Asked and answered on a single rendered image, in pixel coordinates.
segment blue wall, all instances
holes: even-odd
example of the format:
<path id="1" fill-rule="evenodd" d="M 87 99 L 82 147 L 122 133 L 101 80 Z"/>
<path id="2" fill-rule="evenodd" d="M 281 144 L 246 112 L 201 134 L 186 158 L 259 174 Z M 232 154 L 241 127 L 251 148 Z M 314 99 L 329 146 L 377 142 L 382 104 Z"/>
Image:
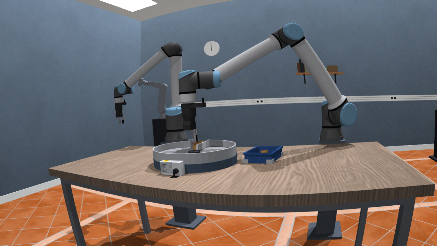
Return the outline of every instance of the blue wall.
<path id="1" fill-rule="evenodd" d="M 143 145 L 140 90 L 125 124 L 113 86 L 140 65 L 141 22 L 74 0 L 0 1 L 0 196 L 48 168 Z"/>
<path id="2" fill-rule="evenodd" d="M 437 94 L 437 3 L 418 1 L 252 1 L 207 5 L 142 22 L 141 62 L 171 41 L 180 43 L 184 70 L 209 71 L 268 38 L 289 22 L 298 23 L 324 65 L 344 75 L 345 96 Z M 220 52 L 203 47 L 216 41 Z M 296 76 L 298 56 L 274 51 L 223 81 L 198 90 L 198 101 L 323 96 L 311 76 Z M 144 79 L 170 84 L 168 59 Z M 143 87 L 146 145 L 153 145 L 158 91 Z M 170 94 L 167 97 L 170 106 Z M 437 101 L 355 102 L 358 118 L 343 127 L 348 142 L 384 146 L 434 142 Z M 251 105 L 197 109 L 200 139 L 232 140 L 237 146 L 317 144 L 321 104 Z"/>

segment wood grain surface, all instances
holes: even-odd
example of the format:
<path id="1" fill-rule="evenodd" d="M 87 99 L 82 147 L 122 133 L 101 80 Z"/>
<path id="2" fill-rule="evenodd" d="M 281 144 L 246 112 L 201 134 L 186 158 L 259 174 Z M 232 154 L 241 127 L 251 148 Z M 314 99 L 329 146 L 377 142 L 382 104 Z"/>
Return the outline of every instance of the wood grain surface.
<path id="1" fill-rule="evenodd" d="M 130 146 L 49 168 L 66 180 L 197 204 L 286 207 L 425 197 L 435 184 L 378 142 L 284 146 L 274 164 L 243 164 L 172 179 L 153 166 L 153 147 Z"/>

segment ceiling light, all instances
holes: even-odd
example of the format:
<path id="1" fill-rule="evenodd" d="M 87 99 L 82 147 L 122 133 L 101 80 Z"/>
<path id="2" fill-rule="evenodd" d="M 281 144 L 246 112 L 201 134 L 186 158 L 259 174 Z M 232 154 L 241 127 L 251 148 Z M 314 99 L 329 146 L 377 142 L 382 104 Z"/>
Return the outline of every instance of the ceiling light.
<path id="1" fill-rule="evenodd" d="M 126 9 L 130 12 L 135 12 L 143 8 L 157 4 L 152 0 L 100 0 L 104 3 Z"/>

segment robotic arm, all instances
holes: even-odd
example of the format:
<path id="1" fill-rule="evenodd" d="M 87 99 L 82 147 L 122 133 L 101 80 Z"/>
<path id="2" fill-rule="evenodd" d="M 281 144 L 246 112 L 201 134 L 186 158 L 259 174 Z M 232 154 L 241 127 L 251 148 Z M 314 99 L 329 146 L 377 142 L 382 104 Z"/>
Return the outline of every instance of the robotic arm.
<path id="1" fill-rule="evenodd" d="M 213 71 L 188 70 L 179 73 L 179 97 L 182 103 L 184 130 L 191 130 L 197 134 L 194 120 L 195 108 L 202 107 L 205 103 L 203 105 L 194 103 L 197 100 L 196 89 L 218 88 L 223 80 L 236 72 L 274 50 L 283 49 L 288 45 L 293 48 L 308 68 L 327 100 L 323 102 L 322 106 L 322 133 L 319 140 L 321 142 L 343 140 L 341 126 L 351 126 L 355 122 L 357 118 L 356 107 L 349 103 L 344 95 L 341 95 L 328 71 L 304 37 L 302 28 L 295 23 L 286 24 L 266 40 L 218 66 Z"/>
<path id="2" fill-rule="evenodd" d="M 118 118 L 120 124 L 125 123 L 122 110 L 126 102 L 123 101 L 123 95 L 134 93 L 135 83 L 166 57 L 170 58 L 171 107 L 180 105 L 178 74 L 182 71 L 182 47 L 177 42 L 170 42 L 162 46 L 158 53 L 144 63 L 125 82 L 114 86 L 115 117 Z"/>

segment blue tray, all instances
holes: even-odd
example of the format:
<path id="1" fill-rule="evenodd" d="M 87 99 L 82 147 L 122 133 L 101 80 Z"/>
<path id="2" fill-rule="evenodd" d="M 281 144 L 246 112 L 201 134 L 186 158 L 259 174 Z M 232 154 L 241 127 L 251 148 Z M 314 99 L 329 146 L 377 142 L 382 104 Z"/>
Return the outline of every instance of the blue tray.
<path id="1" fill-rule="evenodd" d="M 282 147 L 283 146 L 256 146 L 243 154 L 249 163 L 266 163 L 267 160 L 278 160 L 282 154 Z M 269 152 L 261 153 L 261 150 L 268 150 Z"/>

